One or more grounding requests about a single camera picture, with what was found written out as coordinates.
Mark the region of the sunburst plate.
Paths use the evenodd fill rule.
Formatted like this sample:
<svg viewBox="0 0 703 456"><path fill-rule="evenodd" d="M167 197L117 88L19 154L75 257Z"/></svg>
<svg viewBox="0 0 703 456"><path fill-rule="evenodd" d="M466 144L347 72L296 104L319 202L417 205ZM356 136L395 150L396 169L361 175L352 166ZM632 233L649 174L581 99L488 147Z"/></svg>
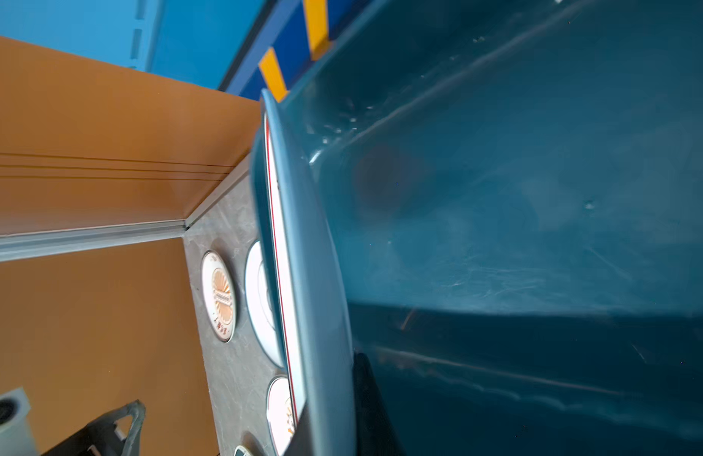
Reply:
<svg viewBox="0 0 703 456"><path fill-rule="evenodd" d="M235 283L222 257L207 251L201 262L202 295L214 334L223 343L235 334L237 318Z"/></svg>
<svg viewBox="0 0 703 456"><path fill-rule="evenodd" d="M290 271L288 241L275 163L275 146L273 145L271 123L268 115L264 116L264 138L271 213L271 234L273 235L273 259L275 260L275 275L289 373L290 399L292 399L294 420L298 422L306 406L307 392L304 369L301 361L300 339L295 312L296 304L294 285L292 284L292 272Z"/></svg>
<svg viewBox="0 0 703 456"><path fill-rule="evenodd" d="M294 438L296 426L290 383L286 376L275 376L271 380L266 398L266 418L273 451L283 456Z"/></svg>

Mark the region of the cream yellow plate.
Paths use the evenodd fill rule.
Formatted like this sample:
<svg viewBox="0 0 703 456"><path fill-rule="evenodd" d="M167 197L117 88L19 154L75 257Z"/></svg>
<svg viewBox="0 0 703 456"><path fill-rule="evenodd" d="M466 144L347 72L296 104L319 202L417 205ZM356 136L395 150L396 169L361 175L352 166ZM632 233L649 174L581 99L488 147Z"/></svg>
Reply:
<svg viewBox="0 0 703 456"><path fill-rule="evenodd" d="M245 446L242 446L242 445L237 446L235 448L235 453L233 455L234 456L254 456L254 454L252 454L252 452L250 452L250 450L248 450L248 448L246 448Z"/></svg>

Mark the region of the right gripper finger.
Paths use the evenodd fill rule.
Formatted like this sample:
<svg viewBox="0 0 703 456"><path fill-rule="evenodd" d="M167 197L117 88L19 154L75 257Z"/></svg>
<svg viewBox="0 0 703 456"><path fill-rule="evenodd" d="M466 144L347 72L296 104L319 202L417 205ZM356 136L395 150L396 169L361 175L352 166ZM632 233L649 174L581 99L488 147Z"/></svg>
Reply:
<svg viewBox="0 0 703 456"><path fill-rule="evenodd" d="M117 422L131 418L125 437L119 435ZM88 423L72 436L45 452L44 456L59 455L117 455L139 456L140 437L146 417L146 406L134 401L121 408L106 412Z"/></svg>

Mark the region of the white flower plate back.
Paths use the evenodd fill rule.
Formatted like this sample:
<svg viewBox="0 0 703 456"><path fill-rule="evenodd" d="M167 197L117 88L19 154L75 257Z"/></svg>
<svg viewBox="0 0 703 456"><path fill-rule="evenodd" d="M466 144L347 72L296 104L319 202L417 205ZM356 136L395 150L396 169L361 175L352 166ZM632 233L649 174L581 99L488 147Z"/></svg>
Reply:
<svg viewBox="0 0 703 456"><path fill-rule="evenodd" d="M282 353L275 329L275 315L271 309L268 281L259 241L256 241L248 252L244 279L248 313L255 336L265 355L275 366L284 370L285 355Z"/></svg>

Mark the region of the teal plastic bin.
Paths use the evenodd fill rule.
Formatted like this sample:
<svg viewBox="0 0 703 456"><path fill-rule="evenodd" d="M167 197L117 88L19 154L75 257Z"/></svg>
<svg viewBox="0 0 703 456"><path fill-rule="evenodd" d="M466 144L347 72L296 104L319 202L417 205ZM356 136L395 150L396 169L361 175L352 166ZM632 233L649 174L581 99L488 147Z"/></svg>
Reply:
<svg viewBox="0 0 703 456"><path fill-rule="evenodd" d="M703 1L373 1L270 117L292 455L703 455Z"/></svg>

